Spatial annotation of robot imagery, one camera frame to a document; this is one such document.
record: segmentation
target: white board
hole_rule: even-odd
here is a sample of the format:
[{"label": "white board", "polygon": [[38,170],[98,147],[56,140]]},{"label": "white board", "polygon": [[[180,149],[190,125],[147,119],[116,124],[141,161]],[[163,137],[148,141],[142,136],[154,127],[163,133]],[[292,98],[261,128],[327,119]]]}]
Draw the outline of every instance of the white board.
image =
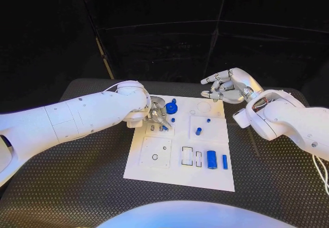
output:
[{"label": "white board", "polygon": [[[171,102],[173,98],[176,99],[177,112],[167,115],[173,129],[160,131],[157,123],[144,123],[139,128],[135,128],[122,177],[233,191],[222,101],[213,103],[204,98],[152,96],[161,97],[165,103]],[[201,128],[200,135],[194,134],[197,127]],[[191,165],[181,164],[183,147],[191,148]],[[206,151],[216,151],[217,168],[213,170],[207,169]],[[226,170],[222,168],[223,154],[227,158]]]}]

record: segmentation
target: dark wall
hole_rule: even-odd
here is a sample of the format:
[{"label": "dark wall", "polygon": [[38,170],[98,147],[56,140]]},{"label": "dark wall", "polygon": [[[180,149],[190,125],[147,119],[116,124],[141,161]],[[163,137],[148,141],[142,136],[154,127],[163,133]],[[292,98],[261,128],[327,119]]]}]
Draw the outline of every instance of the dark wall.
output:
[{"label": "dark wall", "polygon": [[57,102],[79,77],[108,78],[82,0],[4,1],[0,112]]},{"label": "dark wall", "polygon": [[314,88],[329,82],[323,1],[89,0],[86,8],[115,78],[197,83],[239,67],[329,106]]}]

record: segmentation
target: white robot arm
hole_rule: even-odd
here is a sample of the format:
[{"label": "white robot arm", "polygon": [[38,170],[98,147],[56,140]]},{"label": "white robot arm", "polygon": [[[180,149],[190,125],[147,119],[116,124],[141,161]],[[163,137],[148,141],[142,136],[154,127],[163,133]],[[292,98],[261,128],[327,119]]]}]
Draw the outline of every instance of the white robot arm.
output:
[{"label": "white robot arm", "polygon": [[103,91],[17,113],[0,115],[0,186],[24,162],[57,144],[85,137],[121,121],[170,124],[161,108],[137,81],[118,83],[116,93]]},{"label": "white robot arm", "polygon": [[285,135],[310,154],[329,161],[329,109],[305,108],[282,90],[266,90],[240,69],[222,71],[200,81],[213,82],[201,96],[230,104],[246,101],[233,115],[238,125],[252,126],[258,135],[272,140]]}]

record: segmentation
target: black mat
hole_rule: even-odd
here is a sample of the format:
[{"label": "black mat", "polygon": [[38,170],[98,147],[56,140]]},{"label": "black mat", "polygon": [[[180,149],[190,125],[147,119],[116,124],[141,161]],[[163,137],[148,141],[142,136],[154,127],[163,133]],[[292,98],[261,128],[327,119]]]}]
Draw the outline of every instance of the black mat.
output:
[{"label": "black mat", "polygon": [[[62,100],[98,92],[113,83],[115,80],[77,79]],[[141,83],[151,94],[188,97],[200,97],[209,87]],[[307,104],[298,91],[285,91]],[[287,137],[268,142],[252,129],[238,127],[230,116],[243,105],[223,105],[235,192],[122,179],[134,129],[119,123],[30,159],[0,201],[0,226],[95,227],[144,204],[197,200],[240,207],[297,227],[329,227],[329,197],[311,156]]]}]

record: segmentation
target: rectangular slot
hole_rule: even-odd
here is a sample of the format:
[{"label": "rectangular slot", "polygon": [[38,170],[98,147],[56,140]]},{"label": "rectangular slot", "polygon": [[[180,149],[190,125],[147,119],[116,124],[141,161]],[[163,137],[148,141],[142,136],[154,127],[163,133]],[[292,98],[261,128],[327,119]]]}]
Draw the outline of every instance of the rectangular slot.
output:
[{"label": "rectangular slot", "polygon": [[201,167],[201,153],[199,151],[196,151],[194,155],[194,166]]},{"label": "rectangular slot", "polygon": [[191,147],[183,147],[181,149],[181,165],[193,165],[193,149]]}]

